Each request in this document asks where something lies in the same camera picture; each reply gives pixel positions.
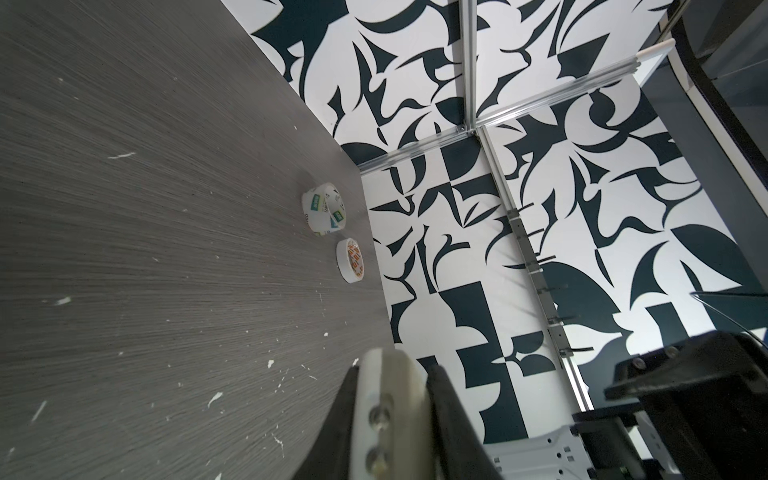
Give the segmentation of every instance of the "tape roll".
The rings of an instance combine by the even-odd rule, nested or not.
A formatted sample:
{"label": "tape roll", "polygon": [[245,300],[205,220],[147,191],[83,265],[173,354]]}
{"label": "tape roll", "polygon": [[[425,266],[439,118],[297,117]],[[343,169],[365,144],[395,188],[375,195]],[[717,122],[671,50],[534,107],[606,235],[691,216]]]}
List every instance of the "tape roll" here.
{"label": "tape roll", "polygon": [[347,283],[362,280],[362,275],[365,273],[362,267],[362,253],[355,240],[345,238],[336,245],[336,262],[339,264],[341,276]]}
{"label": "tape roll", "polygon": [[322,184],[301,196],[304,218],[318,235],[336,232],[346,226],[346,210],[333,184]]}

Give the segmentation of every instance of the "patterned backdrop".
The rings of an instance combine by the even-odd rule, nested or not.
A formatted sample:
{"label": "patterned backdrop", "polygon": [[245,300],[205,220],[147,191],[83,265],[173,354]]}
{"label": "patterned backdrop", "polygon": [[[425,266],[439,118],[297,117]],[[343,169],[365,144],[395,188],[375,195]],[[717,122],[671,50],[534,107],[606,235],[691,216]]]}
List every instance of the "patterned backdrop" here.
{"label": "patterned backdrop", "polygon": [[573,393],[477,140],[362,184],[396,346],[446,368],[486,443],[570,422]]}
{"label": "patterned backdrop", "polygon": [[[222,1],[356,163],[464,121],[458,1]],[[634,55],[669,1],[478,3],[483,112]]]}
{"label": "patterned backdrop", "polygon": [[[223,0],[356,162],[463,122],[458,3]],[[667,0],[478,1],[480,113],[637,52]],[[595,407],[616,362],[712,328],[693,290],[762,291],[634,79],[495,127]],[[443,365],[485,443],[571,421],[474,138],[363,177],[392,337]],[[765,335],[764,320],[746,319]]]}
{"label": "patterned backdrop", "polygon": [[[712,329],[690,292],[763,292],[632,77],[491,130],[595,407],[614,365]],[[768,319],[739,320],[765,336]]]}

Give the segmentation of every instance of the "cable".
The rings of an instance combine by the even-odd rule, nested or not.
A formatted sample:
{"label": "cable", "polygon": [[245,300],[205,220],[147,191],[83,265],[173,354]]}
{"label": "cable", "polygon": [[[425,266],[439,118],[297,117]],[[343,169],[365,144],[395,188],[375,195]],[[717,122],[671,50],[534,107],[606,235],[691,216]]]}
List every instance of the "cable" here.
{"label": "cable", "polygon": [[734,320],[734,319],[730,318],[730,317],[729,317],[728,315],[726,315],[725,313],[723,313],[723,312],[719,311],[719,310],[718,310],[718,309],[716,309],[715,307],[711,306],[709,303],[707,303],[707,302],[705,302],[704,300],[702,300],[701,298],[699,298],[699,295],[700,295],[701,293],[705,293],[705,294],[707,294],[707,295],[721,295],[721,296],[731,296],[731,297],[733,297],[733,296],[749,296],[749,297],[760,297],[760,298],[764,297],[765,295],[749,295],[749,294],[743,294],[743,293],[742,293],[742,294],[734,294],[734,293],[715,293],[715,292],[691,292],[691,293],[690,293],[690,295],[691,295],[693,298],[695,298],[696,300],[700,301],[700,302],[701,302],[701,303],[702,303],[704,306],[711,308],[711,309],[712,309],[712,310],[714,310],[715,312],[718,312],[720,315],[722,315],[722,316],[726,317],[728,320],[730,320],[731,322],[733,322],[733,324],[734,324],[734,325],[738,326],[738,327],[739,327],[740,329],[742,329],[744,332],[746,332],[746,333],[749,333],[749,334],[752,336],[752,338],[754,338],[754,339],[755,339],[755,340],[756,340],[756,341],[757,341],[757,342],[758,342],[760,345],[762,345],[762,346],[763,346],[763,348],[765,348],[766,350],[768,350],[768,345],[766,345],[766,343],[765,343],[765,342],[764,342],[764,341],[763,341],[763,340],[762,340],[760,337],[758,337],[757,335],[755,335],[754,333],[752,333],[752,332],[751,332],[749,329],[747,329],[747,328],[746,328],[744,325],[742,325],[741,323],[738,323],[736,320]]}

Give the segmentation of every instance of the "screw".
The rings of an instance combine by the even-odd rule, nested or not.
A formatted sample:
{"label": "screw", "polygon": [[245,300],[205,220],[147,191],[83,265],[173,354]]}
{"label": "screw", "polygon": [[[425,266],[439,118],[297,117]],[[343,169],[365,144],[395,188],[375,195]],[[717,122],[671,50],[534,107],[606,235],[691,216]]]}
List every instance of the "screw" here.
{"label": "screw", "polygon": [[645,370],[645,360],[639,356],[635,357],[632,359],[632,366],[638,370]]}
{"label": "screw", "polygon": [[380,476],[389,470],[387,454],[380,447],[374,447],[366,456],[366,468],[374,476]]}
{"label": "screw", "polygon": [[373,407],[368,415],[368,421],[377,432],[386,430],[389,427],[389,410],[381,405]]}

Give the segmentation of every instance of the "gray table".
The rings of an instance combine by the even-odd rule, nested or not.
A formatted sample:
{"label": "gray table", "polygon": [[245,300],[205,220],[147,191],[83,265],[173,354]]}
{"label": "gray table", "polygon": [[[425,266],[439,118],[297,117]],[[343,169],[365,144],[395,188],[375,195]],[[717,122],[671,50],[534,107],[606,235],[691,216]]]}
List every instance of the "gray table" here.
{"label": "gray table", "polygon": [[[290,477],[392,343],[357,168],[217,0],[2,24],[0,477]],[[318,238],[329,180],[349,222]]]}

